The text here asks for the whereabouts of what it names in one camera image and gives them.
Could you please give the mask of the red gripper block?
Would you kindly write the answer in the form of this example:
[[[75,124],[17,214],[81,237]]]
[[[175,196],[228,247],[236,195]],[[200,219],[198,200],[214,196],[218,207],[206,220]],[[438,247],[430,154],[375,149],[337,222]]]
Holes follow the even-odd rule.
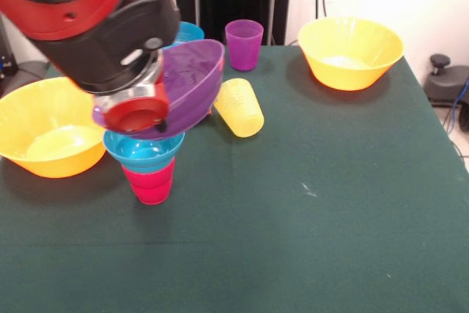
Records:
[[[134,133],[155,125],[165,133],[169,99],[164,83],[139,84],[103,98],[103,119],[109,130]]]

